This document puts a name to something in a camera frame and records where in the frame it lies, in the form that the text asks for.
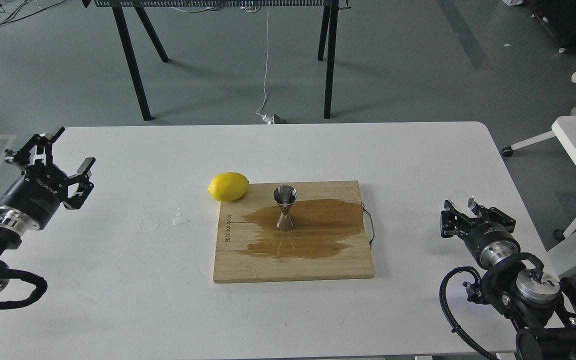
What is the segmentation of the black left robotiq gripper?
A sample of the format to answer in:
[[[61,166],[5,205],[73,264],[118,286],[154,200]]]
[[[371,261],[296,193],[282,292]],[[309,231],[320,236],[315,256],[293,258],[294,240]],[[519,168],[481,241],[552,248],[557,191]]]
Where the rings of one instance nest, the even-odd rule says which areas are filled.
[[[52,155],[53,144],[65,131],[61,126],[53,133],[36,133],[19,150],[4,151],[4,161],[18,167],[23,174],[0,198],[0,214],[19,211],[34,221],[35,230],[43,230],[61,202],[68,210],[79,210],[83,206],[94,188],[90,171],[96,158],[87,157],[76,174],[67,178],[54,164]],[[62,182],[66,187],[77,185],[72,196],[66,198],[66,189],[58,185]]]

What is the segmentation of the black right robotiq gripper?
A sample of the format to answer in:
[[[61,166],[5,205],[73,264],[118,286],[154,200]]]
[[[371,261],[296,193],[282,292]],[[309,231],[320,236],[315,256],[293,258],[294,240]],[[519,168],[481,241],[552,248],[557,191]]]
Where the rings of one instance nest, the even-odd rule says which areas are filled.
[[[477,206],[476,218],[460,212],[445,200],[439,219],[442,238],[459,237],[478,266],[489,271],[505,258],[521,252],[518,241],[512,237],[516,220],[502,210]]]

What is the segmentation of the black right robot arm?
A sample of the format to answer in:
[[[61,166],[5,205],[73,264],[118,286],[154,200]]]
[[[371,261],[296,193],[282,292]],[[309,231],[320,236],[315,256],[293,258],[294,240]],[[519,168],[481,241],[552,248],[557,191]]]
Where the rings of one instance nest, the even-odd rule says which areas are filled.
[[[514,239],[516,221],[502,210],[467,200],[464,214],[447,199],[440,218],[444,239],[457,236],[485,270],[480,275],[472,266],[452,269],[439,285],[439,305],[451,331],[480,355],[493,360],[458,323],[450,310],[447,286],[461,272],[473,276],[464,282],[467,301],[490,305],[510,320],[516,331],[515,346],[522,360],[576,360],[576,285],[567,278],[556,279],[544,271],[536,255],[521,250]]]

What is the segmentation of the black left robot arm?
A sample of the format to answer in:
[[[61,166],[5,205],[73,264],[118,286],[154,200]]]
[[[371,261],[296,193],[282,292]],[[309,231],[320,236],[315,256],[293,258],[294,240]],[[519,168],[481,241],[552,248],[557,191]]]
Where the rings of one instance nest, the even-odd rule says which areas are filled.
[[[5,150],[4,161],[18,167],[21,174],[0,198],[0,257],[6,250],[17,249],[26,231],[43,230],[60,205],[78,210],[92,192],[90,170],[94,157],[87,157],[73,175],[54,164],[53,144],[65,130],[60,127],[52,134],[34,134],[19,150]],[[23,300],[0,301],[0,310],[30,306],[48,289],[43,277],[11,269],[0,259],[0,292],[10,280],[34,285],[34,290]]]

